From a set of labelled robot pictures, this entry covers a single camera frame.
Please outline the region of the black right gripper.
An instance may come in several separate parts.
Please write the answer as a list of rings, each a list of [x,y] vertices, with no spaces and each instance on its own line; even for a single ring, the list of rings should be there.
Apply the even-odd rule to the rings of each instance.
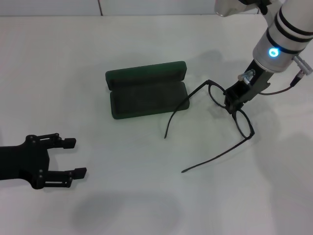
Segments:
[[[237,81],[225,90],[225,109],[231,115],[240,110],[244,103],[252,100],[258,93],[267,88],[270,72],[261,68],[255,60],[250,63],[246,72],[250,70],[254,70],[255,74],[248,85],[244,81]]]

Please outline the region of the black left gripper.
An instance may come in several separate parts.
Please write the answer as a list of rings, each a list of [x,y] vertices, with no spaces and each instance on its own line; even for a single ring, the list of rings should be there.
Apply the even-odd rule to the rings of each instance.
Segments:
[[[29,135],[24,143],[0,148],[0,179],[22,179],[33,189],[69,188],[73,180],[84,179],[87,169],[50,171],[48,149],[73,149],[75,138],[61,138],[59,133]]]

